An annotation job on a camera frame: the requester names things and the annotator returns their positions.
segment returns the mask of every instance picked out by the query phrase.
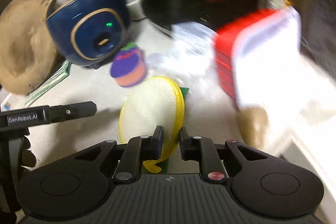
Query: metal rivet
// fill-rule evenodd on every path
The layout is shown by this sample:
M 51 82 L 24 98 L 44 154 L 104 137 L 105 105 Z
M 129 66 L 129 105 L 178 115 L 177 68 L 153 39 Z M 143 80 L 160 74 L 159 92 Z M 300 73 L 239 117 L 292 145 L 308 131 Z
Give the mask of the metal rivet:
M 118 180 L 126 181 L 132 178 L 132 174 L 128 172 L 120 172 L 115 175 L 115 178 Z
M 225 175 L 221 172 L 211 172 L 208 174 L 208 178 L 211 180 L 222 180 L 225 178 Z

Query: woven hat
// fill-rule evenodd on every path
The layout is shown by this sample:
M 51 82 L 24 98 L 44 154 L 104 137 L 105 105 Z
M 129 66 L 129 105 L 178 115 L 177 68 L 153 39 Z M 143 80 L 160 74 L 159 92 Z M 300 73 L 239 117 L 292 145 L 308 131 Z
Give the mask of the woven hat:
M 45 25 L 48 0 L 13 0 L 0 15 L 0 83 L 28 94 L 50 73 L 57 50 Z

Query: black bracket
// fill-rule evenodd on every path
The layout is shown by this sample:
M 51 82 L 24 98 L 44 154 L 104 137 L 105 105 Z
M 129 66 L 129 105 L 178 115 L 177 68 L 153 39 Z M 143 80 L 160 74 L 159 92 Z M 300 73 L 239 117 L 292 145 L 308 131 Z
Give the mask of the black bracket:
M 179 138 L 182 159 L 198 161 L 199 172 L 203 180 L 211 183 L 226 181 L 226 171 L 211 139 L 201 136 L 189 137 L 185 127 L 181 128 Z
M 93 102 L 84 102 L 0 113 L 0 220 L 5 218 L 14 221 L 14 212 L 21 209 L 16 198 L 16 188 L 24 170 L 21 167 L 21 155 L 30 147 L 24 137 L 29 135 L 28 127 L 89 117 L 96 111 Z
M 157 126 L 153 136 L 119 145 L 107 140 L 40 167 L 20 181 L 22 209 L 42 219 L 80 217 L 104 203 L 117 185 L 138 180 L 142 162 L 161 157 L 162 141 L 163 129 Z

